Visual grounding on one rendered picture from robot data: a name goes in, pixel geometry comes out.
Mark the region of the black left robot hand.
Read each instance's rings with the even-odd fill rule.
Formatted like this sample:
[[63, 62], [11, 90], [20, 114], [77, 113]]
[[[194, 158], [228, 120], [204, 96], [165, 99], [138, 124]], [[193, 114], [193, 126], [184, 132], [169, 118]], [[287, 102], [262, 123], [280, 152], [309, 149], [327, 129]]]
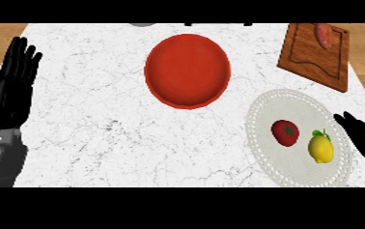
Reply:
[[14, 37], [0, 68], [0, 129], [18, 129], [29, 119], [42, 57], [27, 38]]

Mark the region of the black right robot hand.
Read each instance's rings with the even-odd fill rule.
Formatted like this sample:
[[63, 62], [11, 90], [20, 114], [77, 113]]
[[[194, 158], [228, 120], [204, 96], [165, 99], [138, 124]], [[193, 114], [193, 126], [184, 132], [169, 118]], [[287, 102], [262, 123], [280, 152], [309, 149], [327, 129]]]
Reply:
[[336, 114], [335, 119], [345, 129], [358, 152], [365, 157], [365, 122], [357, 119], [349, 112], [345, 112], [345, 115]]

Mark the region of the brown wooden cutting board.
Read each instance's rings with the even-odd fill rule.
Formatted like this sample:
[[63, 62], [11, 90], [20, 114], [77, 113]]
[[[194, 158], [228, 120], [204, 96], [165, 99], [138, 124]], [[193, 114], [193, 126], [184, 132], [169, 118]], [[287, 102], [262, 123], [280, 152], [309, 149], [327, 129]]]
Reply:
[[340, 92], [348, 91], [349, 31], [333, 29], [332, 47], [315, 38], [314, 23], [292, 23], [277, 67]]

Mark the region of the reddish sweet potato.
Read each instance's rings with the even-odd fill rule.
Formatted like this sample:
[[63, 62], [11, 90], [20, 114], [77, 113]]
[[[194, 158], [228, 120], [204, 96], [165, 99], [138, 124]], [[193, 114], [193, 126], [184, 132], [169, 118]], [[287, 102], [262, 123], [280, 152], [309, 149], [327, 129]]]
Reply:
[[333, 28], [327, 23], [317, 23], [315, 24], [315, 38], [321, 47], [329, 50], [333, 44]]

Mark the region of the red tomato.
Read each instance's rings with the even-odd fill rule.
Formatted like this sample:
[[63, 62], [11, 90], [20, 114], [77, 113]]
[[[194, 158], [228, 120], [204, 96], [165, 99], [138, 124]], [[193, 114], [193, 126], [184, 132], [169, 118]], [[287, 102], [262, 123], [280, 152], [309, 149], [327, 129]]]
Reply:
[[277, 142], [283, 146], [292, 147], [298, 143], [301, 130], [293, 122], [278, 120], [271, 126], [271, 132]]

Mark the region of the yellow lemon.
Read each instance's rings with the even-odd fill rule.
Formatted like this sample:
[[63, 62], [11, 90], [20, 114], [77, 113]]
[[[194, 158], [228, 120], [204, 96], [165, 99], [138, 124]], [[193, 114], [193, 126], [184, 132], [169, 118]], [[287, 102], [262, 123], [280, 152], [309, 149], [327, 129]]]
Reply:
[[308, 152], [317, 163], [329, 163], [335, 159], [335, 145], [326, 130], [312, 132], [308, 143]]

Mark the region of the white round lace placemat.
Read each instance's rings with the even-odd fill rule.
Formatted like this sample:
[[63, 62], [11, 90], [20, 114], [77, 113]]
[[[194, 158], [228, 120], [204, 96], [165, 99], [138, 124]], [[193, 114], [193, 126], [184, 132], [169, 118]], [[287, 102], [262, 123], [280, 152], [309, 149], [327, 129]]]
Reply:
[[[272, 133], [277, 121], [295, 124], [301, 134], [293, 146], [284, 146]], [[281, 186], [343, 186], [352, 164], [345, 130], [321, 102], [305, 93], [275, 89], [259, 95], [252, 103], [247, 122], [249, 146], [268, 177]], [[335, 158], [318, 163], [309, 154], [312, 132], [326, 131], [335, 146]]]

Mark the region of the red bowl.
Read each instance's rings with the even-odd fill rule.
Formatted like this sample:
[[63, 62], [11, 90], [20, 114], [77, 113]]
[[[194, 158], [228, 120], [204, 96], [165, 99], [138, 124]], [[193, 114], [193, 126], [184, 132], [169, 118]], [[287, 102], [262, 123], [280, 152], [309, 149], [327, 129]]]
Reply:
[[144, 74], [159, 100], [178, 109], [196, 109], [224, 94], [231, 65], [224, 49], [209, 38], [179, 34], [153, 48]]

